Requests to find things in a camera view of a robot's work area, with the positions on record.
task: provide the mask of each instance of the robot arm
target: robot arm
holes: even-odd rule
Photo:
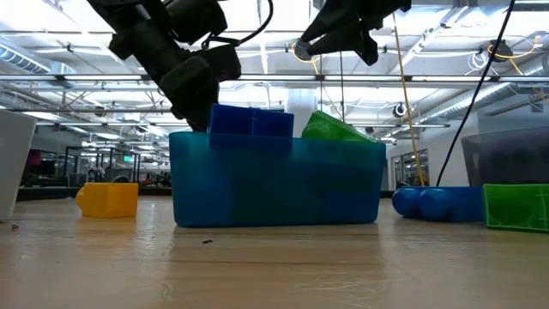
[[[240,62],[235,48],[258,35],[265,23],[242,40],[222,38],[227,29],[220,0],[88,0],[114,29],[109,49],[119,58],[134,55],[172,103],[177,119],[186,118],[194,131],[206,131],[213,104],[219,103],[220,82],[238,79]],[[383,18],[411,0],[327,0],[296,47],[296,55],[356,51],[368,65],[377,61],[377,44],[369,31]],[[209,34],[200,51],[194,44]],[[323,36],[315,44],[311,41]],[[227,43],[209,48],[210,41]]]

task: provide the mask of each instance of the wooden table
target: wooden table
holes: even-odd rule
[[[18,229],[12,230],[10,224]],[[549,235],[481,224],[184,229],[170,198],[131,219],[74,200],[0,225],[0,308],[545,308]],[[203,244],[211,239],[213,243]]]

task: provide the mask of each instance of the green plastic container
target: green plastic container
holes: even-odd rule
[[[485,185],[484,205],[490,228],[549,232],[549,185]]]
[[[361,133],[349,124],[333,118],[325,112],[313,112],[303,129],[304,139],[323,139],[349,142],[376,142],[376,139]]]

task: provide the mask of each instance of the blue block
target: blue block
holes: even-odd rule
[[[485,219],[481,187],[402,187],[393,195],[393,207],[404,217],[427,221]]]
[[[180,227],[372,223],[385,145],[178,132],[170,161]]]
[[[209,126],[210,133],[249,136],[293,136],[293,115],[258,108],[215,104]]]

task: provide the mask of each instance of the yellow toy block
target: yellow toy block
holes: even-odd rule
[[[138,184],[87,183],[76,196],[82,215],[93,218],[136,216]]]

